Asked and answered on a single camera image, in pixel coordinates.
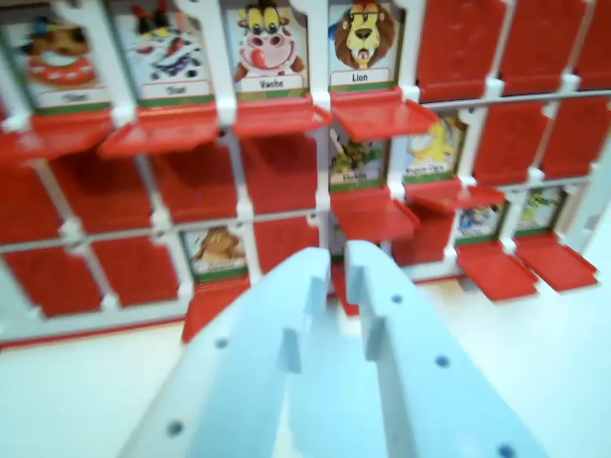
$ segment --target white table surface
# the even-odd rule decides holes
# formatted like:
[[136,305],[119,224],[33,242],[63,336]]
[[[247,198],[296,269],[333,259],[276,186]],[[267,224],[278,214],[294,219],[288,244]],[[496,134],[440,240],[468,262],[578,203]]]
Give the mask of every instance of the white table surface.
[[[538,296],[495,305],[456,281],[422,286],[554,458],[611,457],[610,239],[607,212],[585,253],[600,269],[598,287],[560,295],[541,281]],[[179,359],[181,330],[4,350],[0,457],[116,457]]]

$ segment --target cow tongue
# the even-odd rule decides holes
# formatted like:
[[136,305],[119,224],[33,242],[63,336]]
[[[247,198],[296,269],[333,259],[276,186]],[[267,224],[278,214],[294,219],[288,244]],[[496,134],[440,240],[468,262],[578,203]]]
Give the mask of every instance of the cow tongue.
[[262,50],[255,50],[250,54],[250,60],[252,60],[252,63],[254,64],[255,67],[259,68],[259,69],[266,69],[267,66],[265,65],[265,56],[263,54]]

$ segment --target yellow cartoon character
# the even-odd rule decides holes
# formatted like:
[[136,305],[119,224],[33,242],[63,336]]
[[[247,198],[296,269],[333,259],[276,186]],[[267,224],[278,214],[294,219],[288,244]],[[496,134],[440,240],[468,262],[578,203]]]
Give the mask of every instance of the yellow cartoon character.
[[425,161],[436,163],[449,162],[456,153],[453,143],[453,121],[440,117],[426,134],[411,138],[410,154],[414,157],[412,165]]
[[537,218],[537,211],[540,207],[553,205],[557,203],[552,198],[545,198],[540,191],[534,191],[526,200],[526,206],[522,212],[522,222],[532,222]]

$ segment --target light blue plastic part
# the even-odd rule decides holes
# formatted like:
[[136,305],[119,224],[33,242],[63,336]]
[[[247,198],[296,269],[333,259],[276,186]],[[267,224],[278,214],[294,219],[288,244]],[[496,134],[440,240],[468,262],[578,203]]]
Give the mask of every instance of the light blue plastic part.
[[547,456],[386,253],[349,241],[346,279],[378,368],[389,458]]
[[188,458],[272,456],[286,376],[301,370],[300,340],[327,303],[329,272],[328,251],[307,248],[237,299],[240,314]]

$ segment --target cartoon animal card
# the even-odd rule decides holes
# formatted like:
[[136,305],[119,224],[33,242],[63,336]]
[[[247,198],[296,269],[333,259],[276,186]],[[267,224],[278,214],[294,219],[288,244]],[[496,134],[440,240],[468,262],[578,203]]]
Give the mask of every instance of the cartoon animal card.
[[400,11],[390,2],[329,7],[329,87],[334,92],[386,89],[399,69]]
[[225,27],[238,98],[304,95],[308,87],[306,17],[287,0],[226,3],[230,6]]
[[387,140],[354,141],[338,123],[329,129],[329,189],[378,186],[385,180]]
[[429,131],[413,135],[406,156],[405,183],[438,181],[455,175],[467,133],[457,113],[440,113]]
[[99,110],[110,105],[82,28],[48,6],[2,10],[1,32],[17,77],[44,114]]
[[465,208],[458,215],[456,244],[476,243],[496,238],[504,206]]
[[182,241],[196,281],[240,277],[248,273],[242,234],[223,226],[187,231]]
[[528,193],[517,224],[517,236],[551,231],[564,203],[562,186],[536,188]]
[[214,98],[198,21],[172,0],[113,0],[111,12],[141,105]]

